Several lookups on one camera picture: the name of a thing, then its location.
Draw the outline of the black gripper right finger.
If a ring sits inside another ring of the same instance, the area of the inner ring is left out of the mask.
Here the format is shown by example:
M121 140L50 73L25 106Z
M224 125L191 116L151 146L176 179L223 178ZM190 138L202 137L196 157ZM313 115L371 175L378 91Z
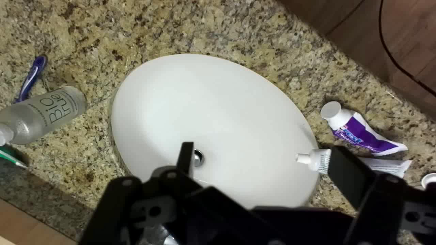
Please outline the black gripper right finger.
M374 171L344 146L330 146L326 175L354 209L373 182Z

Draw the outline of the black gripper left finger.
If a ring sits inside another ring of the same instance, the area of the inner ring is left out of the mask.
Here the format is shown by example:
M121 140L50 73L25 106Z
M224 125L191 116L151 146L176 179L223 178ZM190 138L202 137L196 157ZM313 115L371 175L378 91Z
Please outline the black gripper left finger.
M175 165L183 174L189 174L190 172L190 165L191 165L191 161L193 161L193 152L194 152L194 148L193 148L193 142L191 141L183 141L181 144Z

